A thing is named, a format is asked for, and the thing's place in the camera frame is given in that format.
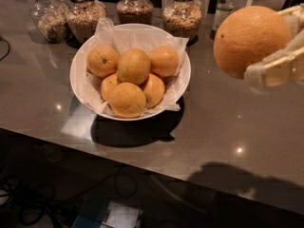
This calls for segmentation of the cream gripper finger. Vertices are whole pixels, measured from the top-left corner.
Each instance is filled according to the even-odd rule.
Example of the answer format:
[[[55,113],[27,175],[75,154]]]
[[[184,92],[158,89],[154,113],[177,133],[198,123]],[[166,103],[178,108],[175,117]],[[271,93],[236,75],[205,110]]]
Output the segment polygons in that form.
[[[304,29],[304,4],[280,10],[278,14],[288,24],[293,37]]]
[[[254,91],[262,91],[288,84],[304,82],[304,30],[292,41],[262,61],[247,67],[244,80]]]

